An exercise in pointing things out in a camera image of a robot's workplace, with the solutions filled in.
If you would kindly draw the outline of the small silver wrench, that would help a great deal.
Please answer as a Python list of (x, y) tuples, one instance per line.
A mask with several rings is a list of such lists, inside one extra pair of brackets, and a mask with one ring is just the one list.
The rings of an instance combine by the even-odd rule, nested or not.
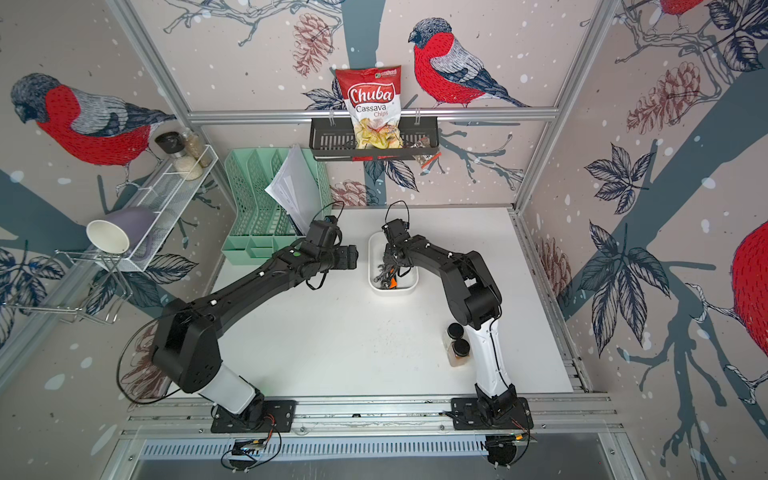
[(392, 285), (392, 280), (396, 276), (394, 267), (386, 267), (381, 265), (379, 273), (374, 277), (374, 284), (381, 289), (389, 289)]

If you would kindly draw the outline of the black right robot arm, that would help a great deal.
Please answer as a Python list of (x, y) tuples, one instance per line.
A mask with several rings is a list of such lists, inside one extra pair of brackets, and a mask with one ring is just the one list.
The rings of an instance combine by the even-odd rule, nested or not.
[(422, 235), (412, 235), (402, 219), (385, 223), (382, 231), (387, 240), (385, 251), (397, 267), (427, 270), (442, 281), (448, 308), (464, 327), (474, 356), (479, 414), (489, 424), (500, 423), (518, 396), (499, 346), (501, 292), (482, 255), (450, 251)]

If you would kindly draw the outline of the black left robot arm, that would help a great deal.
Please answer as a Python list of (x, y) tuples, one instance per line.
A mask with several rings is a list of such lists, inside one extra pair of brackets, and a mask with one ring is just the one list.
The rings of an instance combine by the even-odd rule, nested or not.
[(305, 236), (250, 274), (205, 297), (166, 305), (157, 318), (152, 365), (183, 392), (197, 393), (243, 421), (259, 421), (263, 394), (224, 365), (219, 339), (273, 297), (302, 284), (316, 291), (329, 272), (355, 269), (357, 247), (342, 238), (336, 216), (314, 220)]

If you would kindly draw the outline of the white plastic storage box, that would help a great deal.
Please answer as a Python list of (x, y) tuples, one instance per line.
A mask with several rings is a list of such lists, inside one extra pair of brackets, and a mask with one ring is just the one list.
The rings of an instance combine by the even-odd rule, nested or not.
[(382, 232), (374, 233), (368, 240), (368, 283), (371, 289), (380, 296), (405, 296), (411, 294), (418, 282), (419, 271), (412, 269), (408, 273), (402, 270), (402, 276), (398, 275), (398, 286), (395, 289), (385, 290), (378, 288), (374, 282), (374, 277), (379, 273), (379, 268), (383, 265), (383, 255), (386, 246), (385, 235)]

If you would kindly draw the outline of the green plastic file organizer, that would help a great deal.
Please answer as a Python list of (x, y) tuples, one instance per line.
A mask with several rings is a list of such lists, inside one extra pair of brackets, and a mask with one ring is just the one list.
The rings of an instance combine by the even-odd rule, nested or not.
[(258, 266), (297, 239), (292, 219), (268, 193), (289, 153), (288, 148), (243, 148), (227, 156), (236, 220), (222, 253), (231, 264)]

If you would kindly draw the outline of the white paper stack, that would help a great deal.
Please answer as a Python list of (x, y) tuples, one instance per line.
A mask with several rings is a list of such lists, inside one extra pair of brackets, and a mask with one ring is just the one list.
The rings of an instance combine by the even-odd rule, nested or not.
[(265, 191), (288, 214), (299, 236), (305, 236), (321, 210), (319, 187), (302, 149), (294, 144)]

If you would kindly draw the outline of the black lid spice jar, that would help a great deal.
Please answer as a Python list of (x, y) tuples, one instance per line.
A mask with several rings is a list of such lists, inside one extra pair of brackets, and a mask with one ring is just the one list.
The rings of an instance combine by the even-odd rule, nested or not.
[(155, 138), (155, 143), (170, 157), (173, 168), (182, 179), (193, 181), (203, 175), (203, 167), (197, 158), (187, 152), (180, 133), (174, 131), (162, 133)]
[(449, 349), (451, 345), (464, 336), (464, 327), (457, 323), (450, 323), (442, 333), (443, 346), (445, 349)]

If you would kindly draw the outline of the spice jar brown powder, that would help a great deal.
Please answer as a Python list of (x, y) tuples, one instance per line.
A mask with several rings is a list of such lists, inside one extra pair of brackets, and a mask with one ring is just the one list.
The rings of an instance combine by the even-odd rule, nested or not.
[(452, 367), (460, 367), (466, 364), (469, 357), (470, 344), (464, 338), (452, 341), (447, 347), (447, 358)]

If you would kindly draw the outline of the red cassava chips bag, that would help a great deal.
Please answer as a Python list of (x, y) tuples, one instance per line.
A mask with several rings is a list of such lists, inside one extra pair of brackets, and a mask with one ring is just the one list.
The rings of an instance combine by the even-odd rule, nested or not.
[(399, 149), (401, 67), (336, 71), (357, 149)]

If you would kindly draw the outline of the clear glass jar on shelf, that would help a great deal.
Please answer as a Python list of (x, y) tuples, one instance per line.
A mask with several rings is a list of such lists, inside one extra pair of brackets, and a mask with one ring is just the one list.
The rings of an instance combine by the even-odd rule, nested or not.
[(210, 165), (210, 156), (205, 153), (207, 148), (202, 137), (195, 131), (185, 128), (181, 132), (182, 139), (184, 141), (186, 152), (194, 157), (202, 168), (207, 168)]

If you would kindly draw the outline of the purple white cup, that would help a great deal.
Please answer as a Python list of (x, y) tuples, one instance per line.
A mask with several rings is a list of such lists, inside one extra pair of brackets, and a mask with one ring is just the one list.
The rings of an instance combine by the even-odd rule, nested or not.
[(146, 207), (123, 208), (89, 222), (86, 235), (99, 250), (121, 255), (140, 244), (156, 218), (157, 215)]

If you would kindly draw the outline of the orange handled adjustable wrench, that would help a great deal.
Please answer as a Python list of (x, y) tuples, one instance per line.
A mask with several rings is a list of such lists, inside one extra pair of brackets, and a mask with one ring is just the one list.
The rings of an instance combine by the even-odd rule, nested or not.
[(400, 267), (399, 267), (399, 266), (397, 266), (397, 265), (395, 265), (395, 273), (396, 273), (396, 276), (395, 276), (395, 278), (392, 280), (392, 285), (391, 285), (391, 287), (390, 287), (389, 289), (385, 289), (385, 290), (391, 290), (391, 289), (395, 289), (395, 288), (398, 286), (398, 281), (397, 281), (397, 278), (398, 278), (398, 275), (399, 275), (399, 270), (400, 270)]

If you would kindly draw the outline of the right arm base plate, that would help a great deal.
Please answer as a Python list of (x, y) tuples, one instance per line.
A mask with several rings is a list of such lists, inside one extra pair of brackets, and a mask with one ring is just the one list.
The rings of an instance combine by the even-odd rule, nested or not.
[(479, 398), (455, 397), (446, 414), (455, 430), (532, 430), (534, 422), (528, 400), (518, 397), (500, 412), (490, 402)]

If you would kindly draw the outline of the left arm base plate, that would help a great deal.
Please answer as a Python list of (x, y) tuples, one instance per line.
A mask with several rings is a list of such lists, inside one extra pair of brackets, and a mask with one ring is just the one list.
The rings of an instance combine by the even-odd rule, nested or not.
[(295, 400), (265, 400), (263, 396), (256, 396), (239, 414), (217, 405), (210, 431), (214, 434), (288, 433), (296, 406)]

